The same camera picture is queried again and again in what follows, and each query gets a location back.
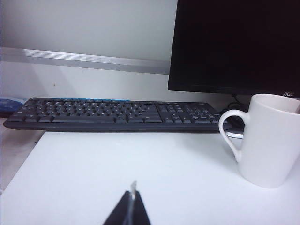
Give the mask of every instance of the white mug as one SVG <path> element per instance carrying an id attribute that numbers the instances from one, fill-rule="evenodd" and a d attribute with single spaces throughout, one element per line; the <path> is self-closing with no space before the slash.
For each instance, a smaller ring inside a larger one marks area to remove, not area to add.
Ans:
<path id="1" fill-rule="evenodd" d="M 288 97 L 257 94 L 249 111 L 229 110 L 219 120 L 219 130 L 232 149 L 239 171 L 248 181 L 264 188 L 281 185 L 300 154 L 300 101 Z M 230 116 L 245 123 L 241 149 L 223 130 Z"/>

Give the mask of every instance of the black monitor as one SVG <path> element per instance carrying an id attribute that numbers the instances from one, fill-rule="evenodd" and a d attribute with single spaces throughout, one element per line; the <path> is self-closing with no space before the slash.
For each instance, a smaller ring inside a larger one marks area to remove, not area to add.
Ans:
<path id="1" fill-rule="evenodd" d="M 300 1 L 178 0 L 169 90 L 300 97 Z"/>

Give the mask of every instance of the wall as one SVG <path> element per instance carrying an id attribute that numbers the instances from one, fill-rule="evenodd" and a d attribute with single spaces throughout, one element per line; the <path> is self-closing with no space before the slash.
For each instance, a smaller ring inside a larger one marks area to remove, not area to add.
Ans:
<path id="1" fill-rule="evenodd" d="M 162 74 L 6 61 L 0 68 L 2 96 L 203 101 L 219 110 L 233 101 L 226 94 L 169 91 L 168 75 Z"/>
<path id="2" fill-rule="evenodd" d="M 177 0 L 2 0 L 1 46 L 170 61 Z"/>

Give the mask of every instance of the white desk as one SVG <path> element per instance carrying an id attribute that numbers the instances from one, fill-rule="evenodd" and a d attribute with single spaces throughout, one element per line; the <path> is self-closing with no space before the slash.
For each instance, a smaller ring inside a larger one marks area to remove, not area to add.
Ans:
<path id="1" fill-rule="evenodd" d="M 277 189 L 219 134 L 46 132 L 1 196 L 2 225 L 100 225 L 137 180 L 153 225 L 300 224 L 300 160 Z"/>

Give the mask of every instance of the keyboard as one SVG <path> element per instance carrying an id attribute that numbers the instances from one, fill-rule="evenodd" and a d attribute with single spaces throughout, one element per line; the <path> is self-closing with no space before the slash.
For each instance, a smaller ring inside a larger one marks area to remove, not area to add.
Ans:
<path id="1" fill-rule="evenodd" d="M 218 131 L 208 103 L 33 97 L 4 126 L 48 131 Z M 224 129 L 230 128 L 224 123 Z"/>

